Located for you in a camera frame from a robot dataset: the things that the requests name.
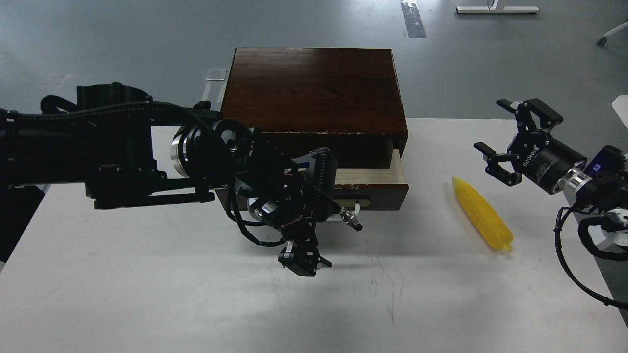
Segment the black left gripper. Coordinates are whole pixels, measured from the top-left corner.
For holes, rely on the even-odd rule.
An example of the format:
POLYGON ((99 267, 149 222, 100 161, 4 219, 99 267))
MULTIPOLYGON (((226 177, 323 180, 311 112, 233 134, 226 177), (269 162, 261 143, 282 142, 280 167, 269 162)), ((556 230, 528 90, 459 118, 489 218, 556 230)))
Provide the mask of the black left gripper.
POLYGON ((287 189, 278 198, 249 195, 248 211, 263 226, 281 234, 278 241, 261 241, 249 232, 249 241, 259 246, 278 246, 288 241, 278 256, 283 267, 301 277, 314 277, 321 268, 333 266, 320 254, 315 232, 316 223, 327 219, 327 204, 320 191, 287 189))

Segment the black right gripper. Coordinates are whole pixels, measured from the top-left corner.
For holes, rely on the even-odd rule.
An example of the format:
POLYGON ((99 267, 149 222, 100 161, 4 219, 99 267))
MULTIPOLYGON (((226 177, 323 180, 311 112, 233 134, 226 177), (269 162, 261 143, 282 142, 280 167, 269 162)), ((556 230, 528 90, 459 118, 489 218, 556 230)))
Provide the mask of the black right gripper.
POLYGON ((484 142, 474 143, 487 163, 487 174, 508 187, 521 183, 523 174, 553 195, 562 190, 561 180, 569 170, 583 170, 587 158, 549 134, 564 121, 556 110, 541 99, 521 103, 498 99, 497 105, 515 116, 518 134, 507 148, 507 154, 497 154, 484 142), (501 167, 502 162, 513 162, 515 172, 501 167))

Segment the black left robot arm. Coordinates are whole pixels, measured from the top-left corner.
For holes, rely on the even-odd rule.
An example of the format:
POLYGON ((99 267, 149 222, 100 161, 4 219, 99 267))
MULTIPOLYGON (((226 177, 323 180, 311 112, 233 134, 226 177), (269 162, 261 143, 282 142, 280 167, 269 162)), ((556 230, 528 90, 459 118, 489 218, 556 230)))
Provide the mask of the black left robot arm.
POLYGON ((1 110, 1 261, 6 263, 45 194, 82 183, 95 209, 205 203, 227 191, 226 215, 244 237, 283 246, 299 276, 332 263, 315 226, 331 215, 361 231, 357 210, 333 199, 337 160, 318 148, 285 156, 262 131, 224 119, 209 101, 155 102, 121 83, 77 87, 77 102, 41 99, 40 114, 1 110))

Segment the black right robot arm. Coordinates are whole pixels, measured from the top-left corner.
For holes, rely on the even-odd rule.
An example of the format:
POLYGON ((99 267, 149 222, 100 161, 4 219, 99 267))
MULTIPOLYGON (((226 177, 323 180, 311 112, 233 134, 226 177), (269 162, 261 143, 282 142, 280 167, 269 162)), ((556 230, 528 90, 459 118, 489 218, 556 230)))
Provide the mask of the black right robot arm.
POLYGON ((627 257, 627 170, 622 150, 606 145, 592 162, 551 135, 563 117, 540 99, 511 102, 498 99, 497 105, 514 115, 517 134, 507 152, 498 154, 483 142, 474 144, 487 162, 485 172, 508 187, 523 177, 547 194, 558 192, 574 197, 574 205, 561 208, 554 228, 559 263, 568 277, 585 293, 606 306, 621 310, 627 304, 605 297, 583 285, 565 261, 561 231, 569 214, 585 217, 578 224, 578 236, 596 258, 624 262, 627 257))

